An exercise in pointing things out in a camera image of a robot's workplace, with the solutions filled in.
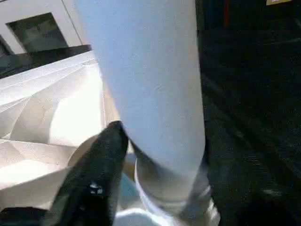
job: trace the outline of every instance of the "cylindrical post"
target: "cylindrical post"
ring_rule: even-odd
[[[162,203],[185,202],[205,148],[195,1],[77,6],[126,132],[142,152],[139,184]]]

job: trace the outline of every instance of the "dark window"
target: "dark window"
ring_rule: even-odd
[[[68,47],[51,13],[8,23],[27,52]]]

